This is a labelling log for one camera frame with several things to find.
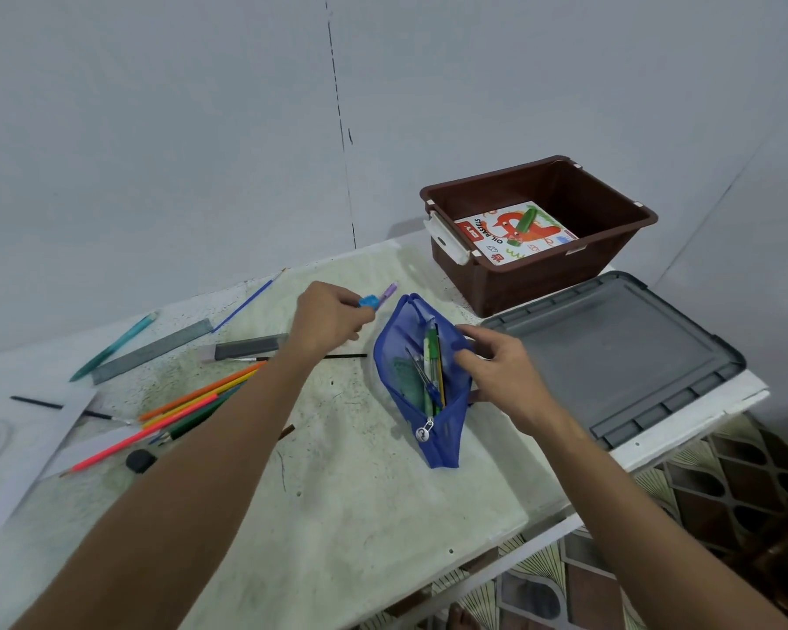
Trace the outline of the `thin blue pencil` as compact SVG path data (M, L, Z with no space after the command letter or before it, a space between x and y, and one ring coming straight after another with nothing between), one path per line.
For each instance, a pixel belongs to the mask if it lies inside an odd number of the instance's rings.
M239 314L239 313L240 313L240 312L241 312L243 309L245 309L247 306L249 306L249 305L250 305L250 304L251 304L251 303L252 303L252 302L253 302L253 301L254 301L254 300L257 298L257 297L259 297L260 295L262 295L262 294L263 294L263 293L264 293L264 292L265 292L265 291L266 291L266 290L267 290L269 287L271 287L271 286L272 286L272 285L273 285L273 284L274 284L274 283L275 283L275 282L276 282L278 279L280 279L280 278L281 278L281 276L282 276L284 273L286 273L286 271L287 271L287 270L288 270L288 268L287 268L287 267L284 267L283 269L281 269L280 271L278 271L276 274L274 274L273 276L271 276L271 277L270 277L270 278L269 278L269 279L268 279L266 282L264 282L264 283L263 283L263 285L262 285L262 286L260 286L260 287L259 287L259 288L258 288L258 289L257 289L257 290L256 290L256 291L253 293L253 294L249 295L249 296L248 296L248 297L247 297L247 298L246 298L244 301L242 301L242 302L241 302L241 303L240 303L240 304L239 304L239 305L238 305L236 308L234 308L234 309L232 310L232 312L231 312L229 315L227 315L227 317L225 317L224 319L222 319L222 320L220 321L220 323L218 324L218 326L216 326L215 328L212 328L212 329L211 329L211 331L210 331L210 333L211 333L211 334L215 334L215 333L219 332L219 331L220 331L222 328L224 328L224 327L225 327L225 326L226 326L228 323L230 323L230 322L231 322L231 320L232 320L234 317L236 317L236 316L237 316L237 315L238 315L238 314Z

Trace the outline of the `green pen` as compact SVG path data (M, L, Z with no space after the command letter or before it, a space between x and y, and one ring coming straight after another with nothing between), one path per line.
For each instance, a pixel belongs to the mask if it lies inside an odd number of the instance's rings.
M433 323L434 323L433 321L428 322L427 325L426 325L426 328L425 328L425 334L424 334L425 346L424 346L423 360L424 360L424 364L429 367L429 377L430 377L430 379L436 385L437 379L435 377L436 373L435 373L434 361L433 361L433 358L432 358L434 356L434 353L433 353L433 351L434 351L434 349L433 349Z

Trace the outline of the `grey plastic bin lid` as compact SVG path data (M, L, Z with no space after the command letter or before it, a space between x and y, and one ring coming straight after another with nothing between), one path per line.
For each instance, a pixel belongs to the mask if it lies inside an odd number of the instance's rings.
M523 343L553 397L606 451L747 368L740 351L617 270L482 326Z

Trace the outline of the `pink coloured pencil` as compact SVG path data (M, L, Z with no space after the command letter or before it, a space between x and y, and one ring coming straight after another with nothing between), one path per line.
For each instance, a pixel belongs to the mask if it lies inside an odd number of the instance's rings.
M145 439L149 438L150 436L154 435L155 433L157 433L158 431L163 429L163 427L161 427L159 424L160 423L154 425L148 431L143 431L141 429L141 431L139 433L134 434L131 437L127 437L123 441L121 441L121 442L119 442L119 443L117 443L115 445L112 445L111 447L103 450L101 453L98 453L98 454L93 455L93 456L91 456L89 458L86 458L85 460L81 461L80 463L72 466L71 468L67 469L63 473L59 474L58 476L62 477L62 476L67 476L67 475L69 475L71 473L74 473L74 472L83 471L84 469L90 468L91 466L94 466L95 464L101 462L102 460L104 460L104 459L106 459L106 458L108 458L108 457L110 457L112 455L115 455L119 451L124 450L127 447L129 447L131 445L134 445L137 442L140 442L142 440L145 440Z

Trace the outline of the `brown plastic storage bin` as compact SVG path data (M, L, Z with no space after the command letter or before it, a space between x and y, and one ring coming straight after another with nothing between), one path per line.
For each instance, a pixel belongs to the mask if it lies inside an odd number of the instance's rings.
M658 215L588 173L569 157L455 179L420 190L432 254L479 317L490 317L598 274ZM494 265L458 229L458 219L533 201L578 240Z

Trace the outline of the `person's right forearm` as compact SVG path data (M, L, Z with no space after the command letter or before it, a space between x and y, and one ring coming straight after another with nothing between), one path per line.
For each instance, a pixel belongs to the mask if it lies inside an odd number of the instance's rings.
M649 630L788 630L788 618L673 521L560 406L525 422Z

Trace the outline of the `blue mesh pencil pouch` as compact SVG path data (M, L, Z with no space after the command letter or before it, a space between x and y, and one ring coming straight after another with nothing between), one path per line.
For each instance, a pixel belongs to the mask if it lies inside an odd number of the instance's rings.
M433 415L432 406L428 414L425 405L420 411L400 394L391 364L396 357L408 357L406 347L423 359L424 334L430 321L437 322L440 329L447 402L437 416ZM374 346L373 357L380 382L432 469L457 469L460 465L461 437L471 403L473 380L454 361L454 353L468 347L461 331L417 294L400 298Z

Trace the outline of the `person's left hand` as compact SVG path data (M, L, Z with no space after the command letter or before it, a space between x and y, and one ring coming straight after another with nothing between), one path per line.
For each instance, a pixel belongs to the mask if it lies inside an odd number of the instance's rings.
M335 341L332 330L332 285L314 281L297 298L288 338L278 359L312 368L348 341Z

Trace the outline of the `person's right hand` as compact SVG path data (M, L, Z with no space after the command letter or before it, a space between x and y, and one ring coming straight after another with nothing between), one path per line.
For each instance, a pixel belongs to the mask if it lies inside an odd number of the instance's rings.
M534 438L562 416L563 410L518 338L481 326L459 324L457 328L468 348L485 348L485 388L471 392L472 402L494 404L521 433Z

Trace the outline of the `orange coloured pencil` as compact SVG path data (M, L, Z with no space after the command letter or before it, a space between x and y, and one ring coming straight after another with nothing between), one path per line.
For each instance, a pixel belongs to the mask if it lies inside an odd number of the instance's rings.
M251 366L249 366L249 367L247 367L247 368L245 368L243 370L236 371L236 372L232 373L231 375L226 376L225 378L222 378L222 379L220 379L218 381L212 382L209 385L201 387L200 389L197 389L195 391L191 391L191 392L189 392L189 393L187 393L187 394L185 394L185 395L183 395L183 396L181 396L179 398L176 398L175 400L173 400L171 402L168 402L165 405L158 406L157 408L155 408L155 409L153 409L153 410L151 410L151 411L149 411L147 413L144 413L143 415L139 416L137 420L140 423L145 423L146 421L148 421L150 419L153 419L153 418L155 418L157 416L160 416L160 415L163 415L165 413L168 413L169 411L171 411L171 410L173 410L173 409L175 409L175 408L177 408L179 406L182 406L182 405L186 404L187 402L191 402L191 401L193 401L195 399L198 399L201 396L204 396L205 394L208 394L208 393L210 393L212 391L215 391L219 387L222 387L224 385L230 384L232 381L236 381L239 378L243 378L244 376L251 375L253 371L259 369L264 364L265 364L265 361L255 362L253 365L251 365Z

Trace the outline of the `white paper sheet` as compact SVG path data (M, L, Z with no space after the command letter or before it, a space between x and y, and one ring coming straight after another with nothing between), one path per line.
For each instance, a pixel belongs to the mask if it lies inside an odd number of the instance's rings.
M86 383L34 385L0 382L0 420L12 426L11 438L0 455L0 529L8 522L41 471L99 394ZM25 396L59 403L62 410L32 406L10 400Z

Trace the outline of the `steel ruler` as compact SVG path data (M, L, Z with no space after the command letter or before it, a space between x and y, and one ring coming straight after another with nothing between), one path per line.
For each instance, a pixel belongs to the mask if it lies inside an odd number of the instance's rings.
M164 338L159 338L139 349L135 349L119 358L102 364L91 372L92 383L97 386L106 381L110 381L160 356L183 347L210 333L212 330L212 323L208 318L179 329Z

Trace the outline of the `thin black pencil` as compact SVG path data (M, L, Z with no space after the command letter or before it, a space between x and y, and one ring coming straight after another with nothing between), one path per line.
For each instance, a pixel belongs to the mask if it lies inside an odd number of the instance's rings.
M271 353L269 355L251 355L251 356L241 356L241 357L234 357L229 360L237 361L237 362L266 362L275 356L275 353ZM331 353L326 355L325 359L365 359L368 357L367 353Z

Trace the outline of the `teal pen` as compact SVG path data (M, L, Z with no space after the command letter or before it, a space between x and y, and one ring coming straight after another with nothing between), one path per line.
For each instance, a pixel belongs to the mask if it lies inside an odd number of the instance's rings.
M116 340L110 343L105 349L101 350L100 353L96 354L93 358L91 358L88 362L86 362L79 370L73 373L69 382L79 381L82 378L89 375L93 370L98 368L102 365L106 359L109 359L111 356L115 354L118 350L120 350L123 346L137 337L142 331L144 331L147 327L149 327L155 320L158 318L159 311L152 311L141 320L139 320L135 325L129 328L125 333L119 336Z

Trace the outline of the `blue ballpoint pen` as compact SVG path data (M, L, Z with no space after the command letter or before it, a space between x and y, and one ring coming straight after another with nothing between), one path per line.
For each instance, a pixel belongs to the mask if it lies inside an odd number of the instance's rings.
M443 402L439 389L430 379L427 373L429 371L427 369L427 365L424 364L422 357L419 357L413 353L409 347L406 347L406 353L411 359L412 364L418 373L419 379L422 382L424 404L427 407L427 413L429 414L429 406L432 406L433 414L439 413L443 409Z

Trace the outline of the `yellow pencil with dark stripe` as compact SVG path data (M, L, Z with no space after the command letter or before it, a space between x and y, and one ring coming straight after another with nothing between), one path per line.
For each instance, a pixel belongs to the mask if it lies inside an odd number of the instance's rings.
M440 343L440 329L437 322L433 323L433 349L434 349L433 351L434 356L432 358L434 361L434 367L436 373L435 377L437 379L436 385L439 389L440 406L442 408L445 408L447 403L446 403L445 388L443 381L443 354L442 354L441 343Z

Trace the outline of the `green coloured pencil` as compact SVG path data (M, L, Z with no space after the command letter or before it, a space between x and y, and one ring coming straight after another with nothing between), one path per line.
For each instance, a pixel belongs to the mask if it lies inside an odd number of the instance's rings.
M189 416L182 418L172 426L168 427L166 430L163 430L161 434L150 438L148 440L148 444L165 445L177 440L185 434L188 434L201 423L207 421L220 408L220 406L222 406L222 404L224 404L240 388L241 385L236 385L232 389L220 393L215 401L205 405L194 413L189 414Z

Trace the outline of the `person's left forearm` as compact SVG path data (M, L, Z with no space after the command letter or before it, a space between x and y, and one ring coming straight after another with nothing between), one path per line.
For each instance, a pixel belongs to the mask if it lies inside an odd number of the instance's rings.
M10 630L177 630L229 550L314 367L286 344L136 480Z

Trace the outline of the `purple pen with blue grip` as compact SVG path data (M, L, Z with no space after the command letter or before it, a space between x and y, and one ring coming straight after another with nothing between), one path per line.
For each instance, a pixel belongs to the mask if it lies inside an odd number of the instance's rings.
M384 291L381 292L379 295L368 295L364 296L359 299L358 307L360 308L370 308L373 311L377 311L382 304L384 304L398 289L398 283L392 282Z

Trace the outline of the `black pen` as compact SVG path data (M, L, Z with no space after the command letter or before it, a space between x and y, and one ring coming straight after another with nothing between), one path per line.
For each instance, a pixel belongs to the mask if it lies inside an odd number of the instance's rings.
M29 405L32 405L32 406L41 406L41 407L48 408L48 409L53 409L53 410L59 410L60 411L60 410L63 409L63 405L62 404L53 403L53 402L45 402L45 401L42 401L42 400L28 398L28 397L25 397L25 396L22 396L22 395L11 395L10 396L10 400L15 401L15 402L21 402L21 403L24 403L24 404L29 404ZM84 409L84 411L81 413L81 415L83 417L90 417L90 418L105 420L105 421L113 422L113 423L121 423L121 424L124 424L124 425L133 425L133 421L127 420L126 418L121 418L119 416L114 416L114 415L107 414L107 413L96 412L96 411L93 411L93 410L90 410L90 409L87 409L87 408Z

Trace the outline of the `green plastic ruler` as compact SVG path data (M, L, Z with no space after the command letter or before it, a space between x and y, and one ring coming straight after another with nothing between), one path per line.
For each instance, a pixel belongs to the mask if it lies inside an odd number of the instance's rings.
M420 411L423 411L426 390L422 378L416 370L415 362L406 356L392 359L391 364L395 373L396 387L400 394Z

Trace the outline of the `yellow coloured pencil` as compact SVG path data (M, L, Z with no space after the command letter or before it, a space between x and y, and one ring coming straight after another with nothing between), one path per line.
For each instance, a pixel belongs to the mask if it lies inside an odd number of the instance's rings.
M199 396L193 396L186 402L183 402L178 406L173 406L164 413L158 413L156 416L153 416L144 422L143 426L141 427L142 430L148 431L154 425L163 423L170 418L175 418L176 420L180 419L181 417L185 417L190 413L195 412L197 409L206 406L210 402L218 400L221 394L231 391L237 386L241 385L244 381L247 381L261 368L262 365L263 363L254 364L246 370L241 371L240 375L232 379L228 378L223 382L223 384L220 385L216 383L209 388L205 388L205 393Z

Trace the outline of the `white crayon box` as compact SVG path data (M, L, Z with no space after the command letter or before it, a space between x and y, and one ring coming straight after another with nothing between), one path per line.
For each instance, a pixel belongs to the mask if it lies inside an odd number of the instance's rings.
M526 241L519 247L509 245L507 234L514 231L522 213L533 206L537 207L538 214ZM578 240L573 232L531 200L461 218L455 225L494 265L509 264Z

